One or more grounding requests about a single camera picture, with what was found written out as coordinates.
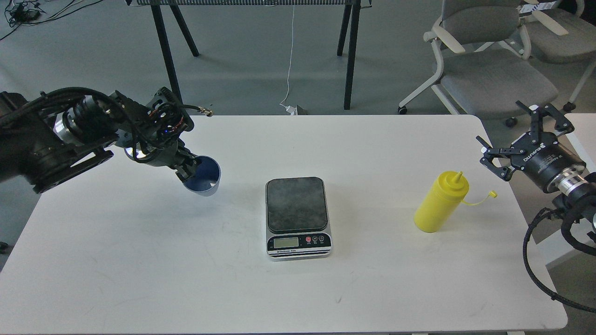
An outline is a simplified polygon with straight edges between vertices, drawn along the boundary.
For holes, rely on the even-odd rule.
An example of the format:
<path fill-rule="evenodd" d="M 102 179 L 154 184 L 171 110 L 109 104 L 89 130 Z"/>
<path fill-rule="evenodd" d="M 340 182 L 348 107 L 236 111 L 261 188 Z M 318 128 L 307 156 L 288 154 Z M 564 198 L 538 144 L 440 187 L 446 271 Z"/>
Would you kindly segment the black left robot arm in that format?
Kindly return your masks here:
<path fill-rule="evenodd" d="M 197 175 L 203 159 L 180 136 L 194 122 L 171 90 L 162 87 L 148 104 L 119 91 L 110 95 L 66 87 L 27 101 L 1 93 L 0 178 L 23 176 L 41 194 L 125 150 L 142 165 L 166 166 L 181 182 Z"/>

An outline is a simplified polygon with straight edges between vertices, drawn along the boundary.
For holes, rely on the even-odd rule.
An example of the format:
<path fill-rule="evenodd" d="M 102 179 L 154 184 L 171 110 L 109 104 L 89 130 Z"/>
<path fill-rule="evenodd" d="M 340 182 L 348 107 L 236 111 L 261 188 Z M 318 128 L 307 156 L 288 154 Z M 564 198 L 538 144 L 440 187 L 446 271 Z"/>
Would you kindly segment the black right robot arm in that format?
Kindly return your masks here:
<path fill-rule="evenodd" d="M 535 215 L 523 239 L 523 262 L 530 279 L 550 299 L 568 307 L 594 313 L 594 307 L 577 303 L 543 284 L 534 274 L 528 260 L 528 243 L 535 228 L 543 219 L 560 219 L 562 241 L 568 246 L 550 262 L 567 259 L 575 253 L 595 255 L 595 172 L 585 174 L 587 164 L 560 142 L 560 136 L 574 131 L 564 114 L 551 104 L 517 106 L 530 116 L 530 127 L 508 147 L 496 148 L 482 144 L 480 163 L 498 176 L 509 181 L 517 170 L 524 173 L 543 193 L 557 193 L 553 208 L 542 208 Z"/>

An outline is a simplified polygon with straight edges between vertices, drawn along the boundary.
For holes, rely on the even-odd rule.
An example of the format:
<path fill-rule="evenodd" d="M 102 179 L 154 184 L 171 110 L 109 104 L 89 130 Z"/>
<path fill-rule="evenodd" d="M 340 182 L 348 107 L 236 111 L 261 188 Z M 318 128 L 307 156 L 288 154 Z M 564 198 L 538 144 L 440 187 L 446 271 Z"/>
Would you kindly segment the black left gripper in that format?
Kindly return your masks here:
<path fill-rule="evenodd" d="M 118 147 L 133 161 L 176 170 L 182 183 L 196 175 L 201 159 L 185 147 L 180 135 L 191 131 L 194 122 L 177 96 L 168 88 L 158 89 L 147 105 L 142 105 L 119 91 L 114 98 L 129 120 L 119 126 Z"/>

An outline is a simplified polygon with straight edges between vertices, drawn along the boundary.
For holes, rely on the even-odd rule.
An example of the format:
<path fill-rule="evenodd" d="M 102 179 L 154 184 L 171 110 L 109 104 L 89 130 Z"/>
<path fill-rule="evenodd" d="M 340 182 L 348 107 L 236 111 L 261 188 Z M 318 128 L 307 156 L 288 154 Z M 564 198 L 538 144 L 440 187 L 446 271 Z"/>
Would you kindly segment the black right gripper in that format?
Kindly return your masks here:
<path fill-rule="evenodd" d="M 529 132 L 520 136 L 509 148 L 491 147 L 481 136 L 475 139 L 482 145 L 480 164 L 503 181 L 510 181 L 514 171 L 521 170 L 544 193 L 560 191 L 572 193 L 587 184 L 582 174 L 586 168 L 572 151 L 559 143 L 557 136 L 575 131 L 575 127 L 552 104 L 531 109 L 521 101 L 515 102 L 531 117 Z M 543 119 L 552 117 L 557 133 L 543 131 Z M 509 159 L 510 166 L 497 166 L 494 159 Z"/>

